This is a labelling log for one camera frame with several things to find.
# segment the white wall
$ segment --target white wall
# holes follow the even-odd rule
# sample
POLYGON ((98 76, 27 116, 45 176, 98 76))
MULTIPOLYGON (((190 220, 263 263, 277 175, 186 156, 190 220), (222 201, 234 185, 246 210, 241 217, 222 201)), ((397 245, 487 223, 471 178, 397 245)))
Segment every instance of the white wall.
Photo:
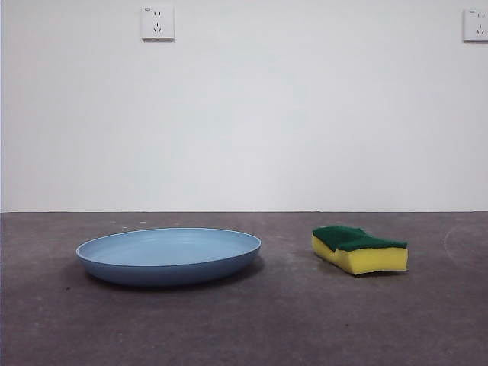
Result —
POLYGON ((4 0, 2 209, 488 210, 486 0, 4 0))

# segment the white outlet cover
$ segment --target white outlet cover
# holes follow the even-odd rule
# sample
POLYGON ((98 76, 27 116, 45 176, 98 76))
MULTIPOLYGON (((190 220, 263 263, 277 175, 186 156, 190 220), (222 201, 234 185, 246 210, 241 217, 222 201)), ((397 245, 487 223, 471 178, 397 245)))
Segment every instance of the white outlet cover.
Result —
POLYGON ((488 42, 488 9, 464 10, 464 40, 488 42))
POLYGON ((174 40, 174 5, 145 6, 141 10, 140 26, 143 40, 174 40))

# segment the wall socket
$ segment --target wall socket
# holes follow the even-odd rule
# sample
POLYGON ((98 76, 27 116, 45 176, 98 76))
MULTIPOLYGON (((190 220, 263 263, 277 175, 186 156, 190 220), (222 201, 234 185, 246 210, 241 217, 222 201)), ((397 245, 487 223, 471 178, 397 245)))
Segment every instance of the wall socket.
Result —
POLYGON ((140 15, 143 40, 174 40, 175 9, 173 5, 146 6, 140 15))
POLYGON ((488 42, 488 9, 466 9, 463 27, 464 41, 488 42))

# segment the plate rim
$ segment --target plate rim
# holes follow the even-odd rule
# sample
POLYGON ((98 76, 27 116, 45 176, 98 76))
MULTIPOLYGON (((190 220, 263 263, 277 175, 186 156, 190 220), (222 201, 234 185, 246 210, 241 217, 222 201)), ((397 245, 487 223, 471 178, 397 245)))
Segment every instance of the plate rim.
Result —
POLYGON ((252 234, 249 234, 249 233, 244 233, 242 231, 228 230, 228 229, 218 229, 218 228, 212 228, 212 227, 160 227, 160 228, 154 228, 154 229, 142 229, 142 230, 125 231, 125 232, 122 232, 122 233, 115 233, 115 234, 110 234, 110 235, 105 235, 105 236, 100 236, 98 238, 90 239, 89 241, 80 244, 78 246, 78 248, 76 248, 75 253, 76 253, 76 255, 78 256, 79 259, 81 259, 83 261, 91 262, 91 263, 96 263, 98 265, 111 265, 111 266, 114 266, 114 267, 131 267, 131 268, 144 268, 144 267, 146 267, 146 268, 147 267, 152 267, 152 268, 167 268, 167 267, 179 267, 179 266, 184 266, 184 265, 203 265, 203 264, 207 264, 207 263, 226 261, 228 259, 234 259, 234 258, 242 257, 244 255, 248 255, 248 254, 250 254, 252 252, 255 252, 255 251, 259 250, 260 248, 261 248, 261 240, 260 240, 260 238, 258 238, 257 236, 254 236, 252 234), (93 259, 89 259, 89 258, 85 257, 83 254, 81 254, 79 252, 80 249, 83 246, 86 246, 89 243, 94 242, 94 241, 99 240, 99 239, 105 239, 105 238, 109 238, 109 237, 112 237, 112 236, 126 235, 128 233, 141 233, 141 232, 159 231, 159 230, 213 230, 213 231, 225 231, 225 232, 228 232, 228 233, 238 233, 238 234, 245 235, 245 236, 250 236, 253 239, 256 239, 257 240, 257 246, 255 248, 249 250, 248 252, 244 252, 244 253, 239 254, 239 255, 233 255, 233 256, 227 257, 227 258, 220 258, 220 259, 214 259, 214 260, 211 260, 211 261, 195 262, 195 263, 181 263, 181 264, 177 264, 177 265, 119 265, 119 264, 114 264, 114 263, 94 261, 93 259))

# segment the green scrubber layer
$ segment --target green scrubber layer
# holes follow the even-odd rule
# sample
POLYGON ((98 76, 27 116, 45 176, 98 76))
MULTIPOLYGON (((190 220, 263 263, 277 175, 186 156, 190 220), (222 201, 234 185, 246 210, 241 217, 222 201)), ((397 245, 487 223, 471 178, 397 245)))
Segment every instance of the green scrubber layer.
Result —
POLYGON ((313 235, 324 242, 333 252, 336 249, 351 252, 357 249, 403 248, 406 242, 375 238, 360 228, 347 226, 325 226, 315 229, 313 235))

